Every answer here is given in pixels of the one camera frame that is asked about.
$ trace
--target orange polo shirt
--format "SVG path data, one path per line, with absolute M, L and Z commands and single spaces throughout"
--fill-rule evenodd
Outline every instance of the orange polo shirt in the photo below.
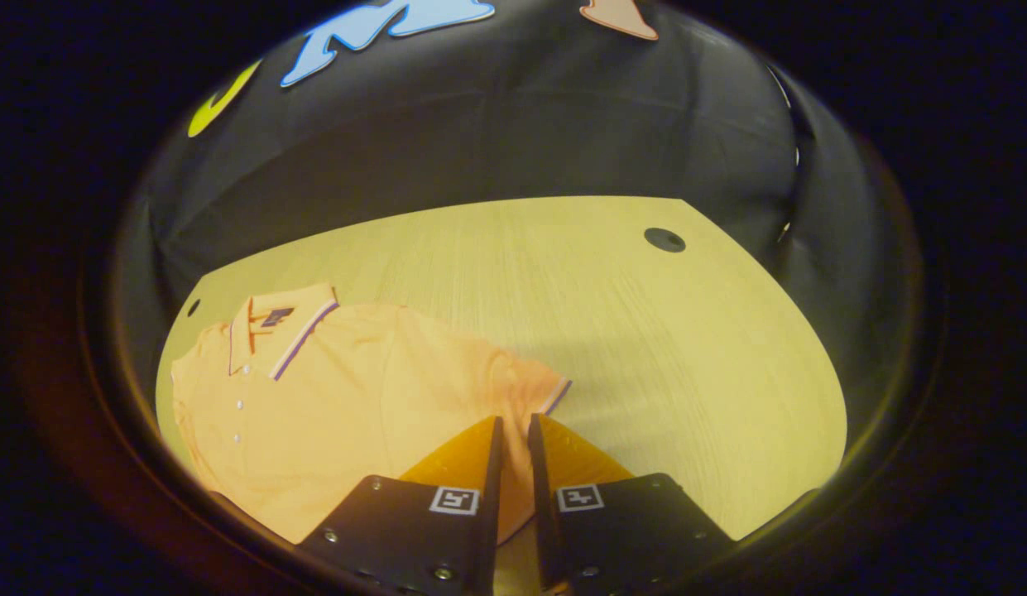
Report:
M 402 475 L 487 415 L 505 421 L 498 543 L 535 512 L 526 437 L 569 380 L 407 306 L 332 287 L 249 298 L 173 363 L 199 482 L 301 543 L 366 475 Z

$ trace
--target light wood tabletop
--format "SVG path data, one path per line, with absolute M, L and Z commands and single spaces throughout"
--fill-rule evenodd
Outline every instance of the light wood tabletop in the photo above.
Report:
M 655 248 L 648 228 L 672 230 L 686 249 Z M 188 471 L 173 360 L 249 296 L 315 283 L 332 284 L 342 304 L 406 304 L 571 378 L 554 419 L 635 475 L 671 475 L 730 538 L 841 463 L 846 414 L 833 366 L 751 254 L 683 200 L 572 196 L 377 219 L 200 278 L 156 385 L 162 437 Z M 537 591 L 535 565 L 529 524 L 499 548 L 496 595 Z

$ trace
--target shirt collar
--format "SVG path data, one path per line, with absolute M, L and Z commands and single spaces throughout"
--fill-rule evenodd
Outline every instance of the shirt collar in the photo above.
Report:
M 249 298 L 230 322 L 227 373 L 259 367 L 277 381 L 317 322 L 333 308 L 338 308 L 338 302 L 327 283 Z M 257 342 L 263 335 L 270 337 Z

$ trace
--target blue letter cutout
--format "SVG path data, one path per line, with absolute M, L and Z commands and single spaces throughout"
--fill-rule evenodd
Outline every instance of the blue letter cutout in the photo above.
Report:
M 392 37 L 414 35 L 452 24 L 479 22 L 495 12 L 491 4 L 477 0 L 391 0 L 384 6 L 353 8 L 308 31 L 308 40 L 296 60 L 296 66 L 281 79 L 281 86 L 293 86 L 305 76 L 329 66 L 336 58 L 336 50 L 328 49 L 331 38 L 335 37 L 348 49 L 364 49 L 403 8 L 407 8 L 407 13 L 388 30 Z

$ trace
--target shirt logo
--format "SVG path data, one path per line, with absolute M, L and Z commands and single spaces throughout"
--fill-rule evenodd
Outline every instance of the shirt logo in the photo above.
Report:
M 266 318 L 266 321 L 264 321 L 263 325 L 260 325 L 260 327 L 274 327 L 275 325 L 278 325 L 278 322 L 283 320 L 283 318 L 289 316 L 293 310 L 294 308 L 272 309 L 270 311 L 270 315 Z
M 588 509 L 602 509 L 604 506 L 598 484 L 558 489 L 558 509 L 562 512 L 585 512 Z
M 476 516 L 480 506 L 480 491 L 472 489 L 453 489 L 439 487 L 436 496 L 432 498 L 429 512 L 448 513 L 450 516 Z

